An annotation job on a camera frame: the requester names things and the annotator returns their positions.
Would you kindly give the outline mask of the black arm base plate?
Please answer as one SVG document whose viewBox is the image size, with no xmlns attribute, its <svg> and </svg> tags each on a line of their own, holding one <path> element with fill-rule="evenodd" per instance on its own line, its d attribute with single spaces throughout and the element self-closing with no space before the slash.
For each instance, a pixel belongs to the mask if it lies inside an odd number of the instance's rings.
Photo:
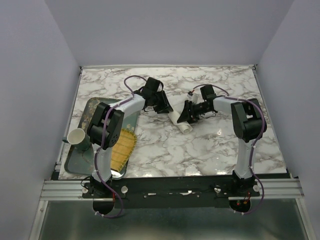
<svg viewBox="0 0 320 240">
<path fill-rule="evenodd" d="M 260 195 L 254 178 L 233 175 L 122 178 L 84 185 L 84 199 L 111 202 L 116 208 L 228 208 L 231 200 Z"/>
</svg>

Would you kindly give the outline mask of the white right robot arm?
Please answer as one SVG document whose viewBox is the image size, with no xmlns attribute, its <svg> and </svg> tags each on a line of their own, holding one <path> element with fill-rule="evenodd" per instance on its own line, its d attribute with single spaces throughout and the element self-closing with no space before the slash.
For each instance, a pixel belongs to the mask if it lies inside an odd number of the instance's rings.
<svg viewBox="0 0 320 240">
<path fill-rule="evenodd" d="M 238 138 L 237 163 L 233 171 L 236 180 L 230 183 L 230 191 L 241 196 L 248 190 L 246 180 L 253 179 L 254 159 L 257 142 L 267 130 L 266 119 L 256 98 L 242 99 L 226 95 L 217 95 L 212 84 L 200 84 L 203 102 L 194 103 L 191 100 L 184 102 L 182 113 L 177 123 L 196 123 L 200 116 L 209 112 L 231 115 L 233 131 Z"/>
</svg>

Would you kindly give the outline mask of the cream cloth napkin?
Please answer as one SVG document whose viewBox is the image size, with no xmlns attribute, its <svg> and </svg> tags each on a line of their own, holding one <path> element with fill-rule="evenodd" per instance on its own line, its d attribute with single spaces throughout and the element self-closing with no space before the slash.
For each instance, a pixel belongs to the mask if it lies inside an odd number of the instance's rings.
<svg viewBox="0 0 320 240">
<path fill-rule="evenodd" d="M 173 123 L 173 125 L 178 127 L 179 130 L 183 134 L 186 135 L 186 134 L 189 134 L 193 130 L 192 126 L 187 121 L 183 121 L 183 122 L 178 123 L 178 119 L 181 116 L 181 113 L 184 108 L 185 100 L 186 100 L 186 98 L 183 96 L 182 97 L 170 96 L 168 98 L 168 101 L 170 103 L 172 111 L 170 113 L 168 113 L 168 117 L 171 120 L 171 122 Z"/>
</svg>

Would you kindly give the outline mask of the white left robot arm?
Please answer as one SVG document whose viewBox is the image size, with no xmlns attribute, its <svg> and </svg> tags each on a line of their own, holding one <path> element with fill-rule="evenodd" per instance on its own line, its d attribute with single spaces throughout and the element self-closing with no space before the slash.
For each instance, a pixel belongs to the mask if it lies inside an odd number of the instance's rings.
<svg viewBox="0 0 320 240">
<path fill-rule="evenodd" d="M 113 104 L 99 103 L 87 128 L 87 135 L 93 145 L 94 167 L 91 178 L 94 182 L 93 191 L 101 198 L 107 197 L 111 185 L 107 182 L 112 178 L 112 148 L 117 143 L 123 121 L 134 113 L 152 107 L 157 114 L 168 114 L 173 111 L 164 91 L 164 84 L 149 77 L 140 89 L 131 91 L 131 96 Z"/>
</svg>

